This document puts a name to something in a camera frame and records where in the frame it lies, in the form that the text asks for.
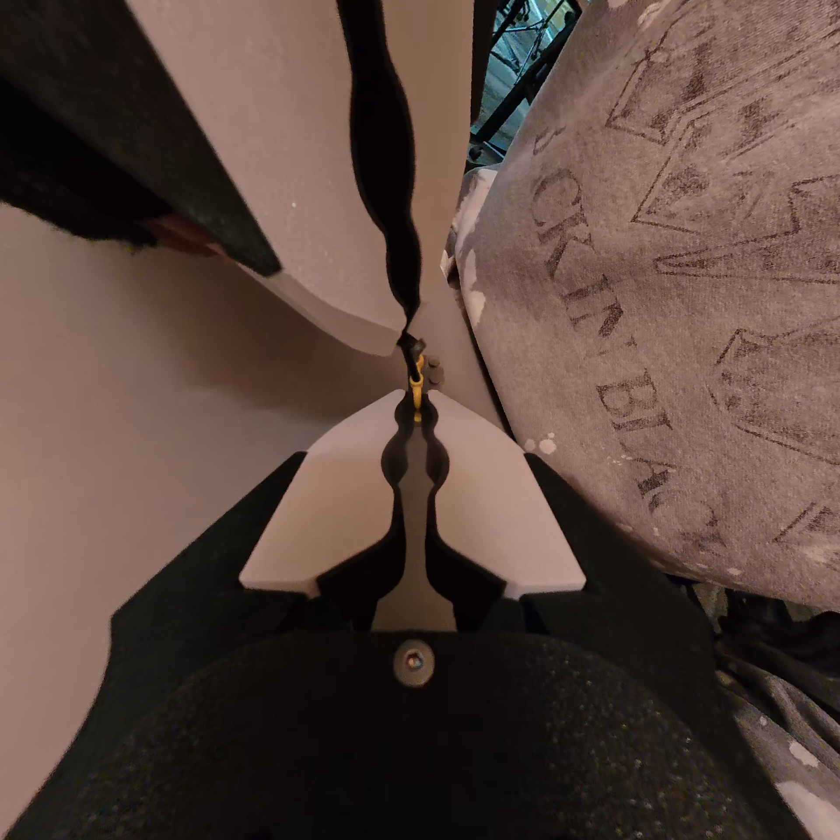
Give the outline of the person's right hand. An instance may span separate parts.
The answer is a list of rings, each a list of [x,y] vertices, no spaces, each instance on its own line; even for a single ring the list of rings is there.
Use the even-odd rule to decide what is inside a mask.
[[[169,214],[138,222],[154,239],[154,247],[207,258],[229,259],[221,246],[199,224],[178,215]]]

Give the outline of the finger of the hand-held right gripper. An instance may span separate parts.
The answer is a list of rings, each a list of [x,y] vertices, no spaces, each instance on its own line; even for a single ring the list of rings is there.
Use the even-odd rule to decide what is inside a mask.
[[[406,319],[354,176],[336,3],[128,6],[280,262],[245,272],[342,344],[392,355]]]
[[[446,290],[441,268],[463,178],[469,135],[474,2],[424,2],[418,31],[417,191],[423,252],[421,307],[415,334],[434,332]]]

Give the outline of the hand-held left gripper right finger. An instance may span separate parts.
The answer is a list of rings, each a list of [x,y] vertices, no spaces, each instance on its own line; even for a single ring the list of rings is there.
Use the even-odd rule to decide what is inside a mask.
[[[583,590],[585,574],[524,450],[441,392],[428,398],[447,458],[434,500],[444,546],[503,581],[508,598]]]

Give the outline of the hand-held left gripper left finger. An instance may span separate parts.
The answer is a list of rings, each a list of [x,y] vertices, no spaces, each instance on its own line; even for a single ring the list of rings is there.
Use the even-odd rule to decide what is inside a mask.
[[[405,396],[387,393],[308,448],[239,575],[244,588],[318,594],[322,574],[387,534],[395,493],[382,457]]]

